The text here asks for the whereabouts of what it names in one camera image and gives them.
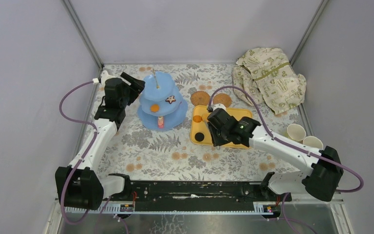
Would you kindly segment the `star shaped cookie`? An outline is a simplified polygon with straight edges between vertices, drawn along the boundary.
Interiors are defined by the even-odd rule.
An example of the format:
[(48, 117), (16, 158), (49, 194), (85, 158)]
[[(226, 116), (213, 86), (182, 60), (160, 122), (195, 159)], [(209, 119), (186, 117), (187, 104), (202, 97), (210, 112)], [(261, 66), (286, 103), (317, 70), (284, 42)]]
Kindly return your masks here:
[(167, 102), (168, 104), (172, 104), (172, 103), (174, 103), (174, 102), (176, 102), (176, 101), (177, 101), (177, 100), (176, 100), (176, 98), (175, 98), (174, 95), (169, 96), (169, 97), (165, 100), (165, 102)]

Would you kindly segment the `woven rattan coaster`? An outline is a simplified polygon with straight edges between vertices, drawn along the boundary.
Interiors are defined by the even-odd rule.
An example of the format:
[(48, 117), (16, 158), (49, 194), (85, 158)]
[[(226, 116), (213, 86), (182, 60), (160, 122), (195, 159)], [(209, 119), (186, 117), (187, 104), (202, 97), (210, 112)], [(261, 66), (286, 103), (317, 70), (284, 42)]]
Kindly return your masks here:
[(208, 105), (210, 102), (210, 95), (205, 91), (197, 91), (191, 95), (190, 101), (194, 106)]
[(232, 99), (228, 94), (219, 93), (214, 96), (213, 104), (222, 104), (228, 108), (232, 104)]

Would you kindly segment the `blue three-tier cake stand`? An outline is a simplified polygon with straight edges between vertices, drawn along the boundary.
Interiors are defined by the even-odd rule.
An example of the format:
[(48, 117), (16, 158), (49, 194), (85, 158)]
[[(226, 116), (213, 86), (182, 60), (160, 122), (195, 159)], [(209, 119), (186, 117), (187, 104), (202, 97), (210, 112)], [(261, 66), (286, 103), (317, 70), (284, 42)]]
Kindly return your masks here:
[[(168, 131), (180, 125), (186, 118), (188, 103), (184, 100), (174, 79), (169, 73), (152, 70), (152, 74), (144, 77), (145, 88), (142, 91), (137, 114), (142, 125), (150, 130)], [(165, 100), (174, 95), (176, 102), (168, 104)], [(160, 110), (150, 111), (150, 106), (158, 104)], [(159, 129), (157, 118), (164, 117), (164, 128)]]

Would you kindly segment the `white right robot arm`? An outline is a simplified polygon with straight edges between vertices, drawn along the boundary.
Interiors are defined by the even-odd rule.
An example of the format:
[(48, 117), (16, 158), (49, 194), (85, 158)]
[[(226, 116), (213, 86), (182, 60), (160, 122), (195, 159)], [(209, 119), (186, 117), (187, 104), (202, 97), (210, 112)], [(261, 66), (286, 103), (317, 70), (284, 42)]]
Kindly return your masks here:
[(252, 118), (236, 120), (221, 108), (211, 112), (207, 121), (214, 146), (233, 143), (262, 150), (298, 169), (292, 173), (268, 173), (260, 184), (264, 200), (302, 192), (321, 201), (332, 200), (343, 175), (343, 169), (335, 165), (340, 159), (332, 147), (307, 147), (269, 132)]

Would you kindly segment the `yellow serving tray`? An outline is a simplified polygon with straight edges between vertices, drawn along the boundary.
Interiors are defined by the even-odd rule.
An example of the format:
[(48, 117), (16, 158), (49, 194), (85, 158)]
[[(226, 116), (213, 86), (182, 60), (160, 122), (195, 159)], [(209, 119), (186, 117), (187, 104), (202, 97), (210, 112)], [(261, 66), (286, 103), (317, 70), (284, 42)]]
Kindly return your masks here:
[[(240, 120), (242, 117), (253, 118), (253, 114), (248, 109), (226, 108), (226, 112), (229, 115), (233, 116), (236, 120)], [(194, 107), (193, 112), (192, 112), (192, 116), (193, 117), (195, 115), (202, 116), (204, 113), (208, 113), (207, 106), (198, 105), (198, 106)], [(211, 138), (211, 135), (210, 135), (210, 131), (209, 131), (209, 129), (208, 129), (208, 127), (207, 127), (206, 124), (207, 124), (207, 122), (204, 119), (200, 123), (196, 123), (193, 120), (191, 121), (190, 140), (192, 141), (192, 143), (213, 146), (212, 138)], [(205, 138), (204, 138), (204, 140), (202, 142), (197, 142), (194, 139), (194, 135), (197, 132), (201, 132), (201, 133), (203, 133), (205, 135)]]

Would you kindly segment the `pink cake slice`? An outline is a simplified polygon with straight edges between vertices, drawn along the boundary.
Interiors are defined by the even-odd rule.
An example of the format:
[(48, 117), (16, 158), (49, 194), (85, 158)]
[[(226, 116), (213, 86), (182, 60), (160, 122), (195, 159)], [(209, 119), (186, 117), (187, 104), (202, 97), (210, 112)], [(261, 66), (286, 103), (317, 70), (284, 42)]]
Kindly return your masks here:
[(164, 117), (163, 116), (160, 116), (157, 118), (157, 125), (158, 125), (158, 128), (159, 129), (163, 129), (164, 128)]

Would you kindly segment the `orange flower cookie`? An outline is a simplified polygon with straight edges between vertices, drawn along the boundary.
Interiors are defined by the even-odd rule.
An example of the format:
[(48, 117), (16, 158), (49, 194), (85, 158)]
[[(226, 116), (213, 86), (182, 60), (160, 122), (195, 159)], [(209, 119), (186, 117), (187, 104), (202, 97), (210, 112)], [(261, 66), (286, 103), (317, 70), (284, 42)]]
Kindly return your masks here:
[(153, 104), (150, 106), (150, 111), (156, 113), (160, 110), (160, 106), (158, 104)]

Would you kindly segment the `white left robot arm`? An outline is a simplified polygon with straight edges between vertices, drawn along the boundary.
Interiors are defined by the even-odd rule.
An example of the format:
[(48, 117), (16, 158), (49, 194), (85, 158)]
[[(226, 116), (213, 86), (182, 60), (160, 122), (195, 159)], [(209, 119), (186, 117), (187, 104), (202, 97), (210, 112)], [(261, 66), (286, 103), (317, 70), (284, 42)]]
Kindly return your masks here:
[(126, 200), (131, 196), (131, 179), (124, 174), (109, 174), (100, 178), (96, 170), (107, 145), (117, 133), (126, 116), (125, 109), (142, 93), (145, 82), (125, 72), (117, 78), (103, 71), (92, 81), (104, 86), (104, 96), (92, 122), (85, 121), (93, 129), (92, 136), (66, 167), (58, 167), (55, 173), (58, 199), (63, 207), (96, 210), (102, 201), (116, 196)]

